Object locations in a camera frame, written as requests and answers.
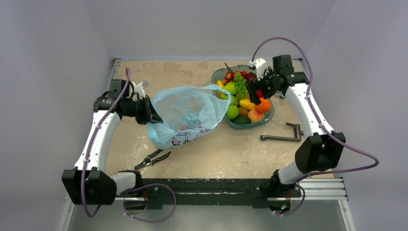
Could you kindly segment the dark red fake apple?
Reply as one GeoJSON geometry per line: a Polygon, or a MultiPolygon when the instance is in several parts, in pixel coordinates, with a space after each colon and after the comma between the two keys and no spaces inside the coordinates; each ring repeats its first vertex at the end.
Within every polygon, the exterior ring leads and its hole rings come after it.
{"type": "Polygon", "coordinates": [[[253,80],[256,79],[256,78],[257,78],[257,76],[256,76],[256,74],[253,73],[253,72],[249,72],[249,73],[247,73],[247,74],[245,75],[245,79],[247,80],[247,83],[253,81],[253,80]]]}

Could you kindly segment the green fake grapes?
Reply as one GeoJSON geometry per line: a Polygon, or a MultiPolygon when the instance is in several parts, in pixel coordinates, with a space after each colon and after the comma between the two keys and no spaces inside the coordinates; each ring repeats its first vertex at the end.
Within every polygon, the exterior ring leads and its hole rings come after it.
{"type": "Polygon", "coordinates": [[[247,88],[246,88],[246,79],[242,76],[241,72],[237,71],[234,74],[234,84],[237,90],[236,98],[238,101],[246,98],[247,88]]]}

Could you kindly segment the yellow fake mango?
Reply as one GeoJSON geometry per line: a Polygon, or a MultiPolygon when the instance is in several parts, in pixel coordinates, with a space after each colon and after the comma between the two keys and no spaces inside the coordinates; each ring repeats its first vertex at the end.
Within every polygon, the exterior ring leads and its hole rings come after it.
{"type": "Polygon", "coordinates": [[[249,99],[242,99],[239,101],[239,106],[242,108],[245,108],[249,111],[254,110],[255,109],[255,104],[252,103],[249,99]]]}

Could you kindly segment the orange fake mandarin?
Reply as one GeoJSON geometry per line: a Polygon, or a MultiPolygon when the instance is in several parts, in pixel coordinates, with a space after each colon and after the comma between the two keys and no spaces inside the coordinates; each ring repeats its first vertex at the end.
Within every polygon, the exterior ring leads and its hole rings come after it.
{"type": "Polygon", "coordinates": [[[263,99],[263,98],[260,98],[260,101],[261,101],[260,104],[255,105],[255,110],[260,114],[269,112],[272,108],[271,102],[268,99],[263,99]]]}

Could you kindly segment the light blue plastic bag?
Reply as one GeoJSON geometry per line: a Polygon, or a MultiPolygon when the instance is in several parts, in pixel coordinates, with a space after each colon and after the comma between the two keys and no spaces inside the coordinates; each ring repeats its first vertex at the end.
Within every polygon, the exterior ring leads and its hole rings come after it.
{"type": "Polygon", "coordinates": [[[215,84],[183,86],[160,91],[151,102],[163,123],[148,123],[147,135],[157,148],[166,150],[215,130],[231,105],[232,95],[215,84]]]}

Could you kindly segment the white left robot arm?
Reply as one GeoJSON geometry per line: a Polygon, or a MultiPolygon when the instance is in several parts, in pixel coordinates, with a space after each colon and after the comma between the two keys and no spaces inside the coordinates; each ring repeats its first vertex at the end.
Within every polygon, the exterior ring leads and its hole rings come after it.
{"type": "Polygon", "coordinates": [[[138,171],[123,170],[110,177],[106,174],[106,162],[122,118],[133,117],[140,125],[163,122],[144,92],[148,86],[146,81],[136,84],[114,79],[108,91],[94,102],[85,147],[73,169],[62,174],[64,187],[75,205],[111,205],[125,191],[132,197],[142,194],[138,171]]]}

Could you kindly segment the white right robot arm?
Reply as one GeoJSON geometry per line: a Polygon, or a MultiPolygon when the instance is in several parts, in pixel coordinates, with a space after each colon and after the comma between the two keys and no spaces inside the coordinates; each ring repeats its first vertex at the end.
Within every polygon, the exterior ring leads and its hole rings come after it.
{"type": "Polygon", "coordinates": [[[303,176],[323,172],[337,167],[343,146],[336,140],[345,142],[341,132],[335,132],[325,121],[308,87],[311,85],[304,72],[294,70],[290,55],[280,55],[272,59],[273,65],[259,58],[249,62],[256,78],[246,84],[250,100],[260,104],[257,92],[268,99],[277,92],[289,100],[294,107],[303,129],[305,141],[295,152],[295,160],[279,169],[278,177],[270,183],[271,192],[281,196],[303,176]]]}

